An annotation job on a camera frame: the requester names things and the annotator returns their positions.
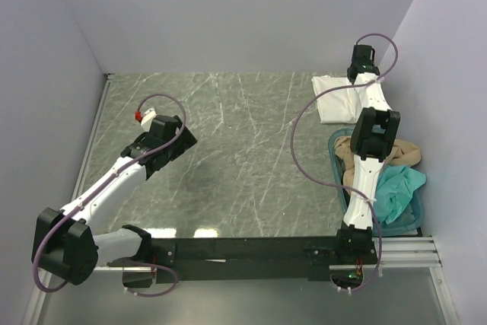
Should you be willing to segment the white t shirt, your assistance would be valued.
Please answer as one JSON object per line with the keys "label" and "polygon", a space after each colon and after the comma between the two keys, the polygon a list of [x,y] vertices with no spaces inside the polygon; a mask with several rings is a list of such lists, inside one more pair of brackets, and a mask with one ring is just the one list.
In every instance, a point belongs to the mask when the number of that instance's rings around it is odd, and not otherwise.
{"label": "white t shirt", "polygon": [[[313,76],[311,79],[315,95],[332,88],[351,86],[347,78],[329,75]],[[331,91],[318,98],[317,111],[322,124],[356,124],[361,112],[359,92],[364,88],[345,88]]]}

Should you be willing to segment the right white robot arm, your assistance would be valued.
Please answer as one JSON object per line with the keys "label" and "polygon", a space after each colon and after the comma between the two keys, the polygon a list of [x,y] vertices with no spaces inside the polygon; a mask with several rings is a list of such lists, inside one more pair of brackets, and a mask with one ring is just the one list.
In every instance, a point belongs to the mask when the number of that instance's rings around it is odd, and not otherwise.
{"label": "right white robot arm", "polygon": [[356,44],[347,69],[349,81],[358,89],[359,115],[350,142],[355,172],[349,187],[349,206],[334,244],[335,257],[342,263],[354,263],[375,253],[375,192],[400,122],[400,113],[386,101],[374,57],[372,46]]}

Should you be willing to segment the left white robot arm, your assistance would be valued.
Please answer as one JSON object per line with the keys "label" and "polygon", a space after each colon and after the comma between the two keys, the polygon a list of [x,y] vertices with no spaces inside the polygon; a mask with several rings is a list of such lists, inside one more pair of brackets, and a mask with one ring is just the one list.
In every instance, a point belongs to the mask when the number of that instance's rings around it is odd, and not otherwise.
{"label": "left white robot arm", "polygon": [[178,116],[151,114],[138,120],[144,131],[86,192],[62,208],[44,209],[33,239],[33,274],[39,269],[79,285],[97,266],[127,259],[141,266],[153,260],[151,235],[134,225],[94,234],[105,216],[132,192],[196,143]]}

